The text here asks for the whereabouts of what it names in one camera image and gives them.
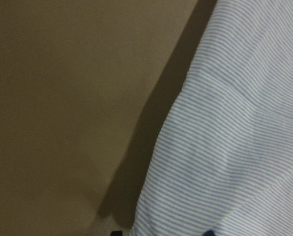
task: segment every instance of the striped fabric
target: striped fabric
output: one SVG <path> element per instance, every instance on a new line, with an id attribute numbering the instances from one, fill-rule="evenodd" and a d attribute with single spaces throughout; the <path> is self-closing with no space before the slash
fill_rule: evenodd
<path id="1" fill-rule="evenodd" d="M 219 0 L 130 236 L 293 236 L 293 0 Z"/>

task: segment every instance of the blue and white striped cloth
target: blue and white striped cloth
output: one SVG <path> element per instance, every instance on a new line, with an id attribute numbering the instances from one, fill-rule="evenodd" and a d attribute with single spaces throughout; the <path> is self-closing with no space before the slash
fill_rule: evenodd
<path id="1" fill-rule="evenodd" d="M 219 0 L 131 236 L 293 236 L 293 0 Z"/>

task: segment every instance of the brown surface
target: brown surface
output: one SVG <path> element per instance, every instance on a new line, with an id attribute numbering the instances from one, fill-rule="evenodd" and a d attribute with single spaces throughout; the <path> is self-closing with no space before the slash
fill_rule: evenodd
<path id="1" fill-rule="evenodd" d="M 130 228 L 215 4 L 196 2 L 0 1 L 0 236 Z"/>

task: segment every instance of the small dark object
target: small dark object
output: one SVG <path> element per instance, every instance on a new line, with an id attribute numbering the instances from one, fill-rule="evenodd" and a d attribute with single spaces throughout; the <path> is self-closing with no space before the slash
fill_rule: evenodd
<path id="1" fill-rule="evenodd" d="M 122 236 L 122 231 L 112 231 L 111 236 Z"/>
<path id="2" fill-rule="evenodd" d="M 202 236 L 215 236 L 215 234 L 212 230 L 209 230 L 209 231 L 205 232 Z"/>

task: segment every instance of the brown wall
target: brown wall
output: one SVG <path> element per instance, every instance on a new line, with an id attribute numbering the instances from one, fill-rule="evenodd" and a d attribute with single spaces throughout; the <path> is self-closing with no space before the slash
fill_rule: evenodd
<path id="1" fill-rule="evenodd" d="M 0 1 L 0 236 L 130 228 L 214 4 Z"/>

